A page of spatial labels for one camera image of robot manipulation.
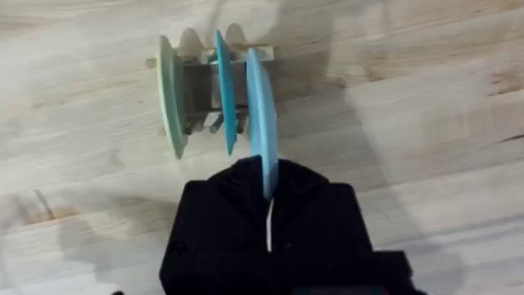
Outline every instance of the wood grain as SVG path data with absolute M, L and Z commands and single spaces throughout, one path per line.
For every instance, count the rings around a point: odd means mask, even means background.
M 0 2 L 0 295 L 162 293 L 183 186 L 249 143 L 176 161 L 145 60 L 216 28 L 276 47 L 281 157 L 353 184 L 420 288 L 524 292 L 522 0 L 24 0 Z

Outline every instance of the blue plastic piece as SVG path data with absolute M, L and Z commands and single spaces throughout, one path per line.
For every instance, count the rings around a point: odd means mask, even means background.
M 237 141 L 237 113 L 235 112 L 235 98 L 233 94 L 233 77 L 231 75 L 231 52 L 222 35 L 217 30 L 215 34 L 217 60 L 219 64 L 219 85 L 224 114 L 224 128 L 228 154 L 233 152 L 233 145 Z
M 277 114 L 273 90 L 255 49 L 248 50 L 246 63 L 251 154 L 262 156 L 264 197 L 269 200 L 278 183 Z

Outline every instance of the light blue disc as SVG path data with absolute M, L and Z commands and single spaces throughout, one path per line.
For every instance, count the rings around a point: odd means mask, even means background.
M 235 98 L 233 94 L 233 77 L 231 75 L 231 52 L 222 35 L 217 30 L 215 34 L 217 60 L 219 64 L 219 86 L 222 112 L 224 114 L 224 128 L 228 154 L 233 152 L 233 145 L 237 141 L 237 114 L 235 112 Z
M 255 49 L 248 50 L 246 62 L 251 154 L 262 156 L 264 197 L 269 200 L 278 183 L 277 114 L 268 72 Z

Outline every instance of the plastic disc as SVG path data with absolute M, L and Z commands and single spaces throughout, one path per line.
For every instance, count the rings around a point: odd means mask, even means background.
M 251 154 L 262 156 L 264 197 L 269 200 L 278 183 L 277 114 L 268 72 L 255 49 L 248 50 L 246 62 Z
M 215 34 L 217 60 L 219 64 L 219 86 L 224 114 L 224 128 L 228 154 L 233 152 L 233 145 L 237 141 L 237 114 L 235 112 L 235 98 L 233 94 L 233 77 L 231 75 L 231 52 L 222 35 L 217 30 Z
M 165 137 L 178 159 L 183 155 L 185 124 L 183 109 L 183 64 L 165 36 L 160 36 L 156 56 L 158 93 L 164 117 Z

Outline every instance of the green disc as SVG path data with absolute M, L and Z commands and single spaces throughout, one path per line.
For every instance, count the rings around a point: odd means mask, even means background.
M 178 159 L 182 157 L 185 126 L 183 106 L 183 63 L 165 36 L 160 36 L 156 56 L 158 93 L 164 117 L 165 137 Z

